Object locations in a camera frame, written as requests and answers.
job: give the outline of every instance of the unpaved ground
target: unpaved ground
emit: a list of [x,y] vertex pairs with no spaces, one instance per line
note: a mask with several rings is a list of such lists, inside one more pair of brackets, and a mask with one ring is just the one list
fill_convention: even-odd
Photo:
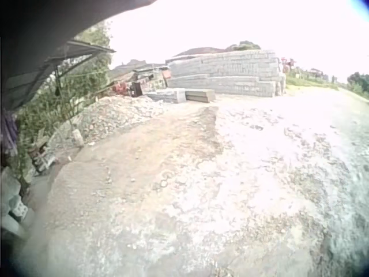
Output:
[[66,165],[23,254],[44,276],[344,276],[368,166],[345,92],[179,104]]

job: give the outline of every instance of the wall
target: wall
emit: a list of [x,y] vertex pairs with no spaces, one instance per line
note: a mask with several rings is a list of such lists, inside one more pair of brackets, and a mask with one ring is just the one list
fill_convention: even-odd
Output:
[[285,75],[272,50],[233,51],[173,61],[171,88],[209,88],[216,93],[272,97],[281,95]]

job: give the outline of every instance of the sky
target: sky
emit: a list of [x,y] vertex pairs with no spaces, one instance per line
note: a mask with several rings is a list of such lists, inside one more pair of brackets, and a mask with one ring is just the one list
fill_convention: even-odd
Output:
[[339,81],[356,71],[369,74],[369,14],[358,1],[157,0],[110,24],[112,68],[249,40]]

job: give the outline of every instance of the grass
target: grass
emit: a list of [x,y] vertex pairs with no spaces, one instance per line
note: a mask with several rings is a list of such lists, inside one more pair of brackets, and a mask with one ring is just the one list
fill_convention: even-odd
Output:
[[286,76],[286,85],[294,85],[296,87],[318,87],[318,88],[331,88],[338,91],[338,85],[325,82],[320,79],[299,79],[292,76]]

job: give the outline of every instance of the purple cloth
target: purple cloth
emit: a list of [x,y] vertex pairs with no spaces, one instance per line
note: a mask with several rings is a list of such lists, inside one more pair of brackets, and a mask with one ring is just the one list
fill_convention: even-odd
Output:
[[13,119],[13,115],[1,109],[1,144],[2,149],[6,154],[15,156],[18,154],[17,150],[17,139],[18,139],[18,129],[17,125]]

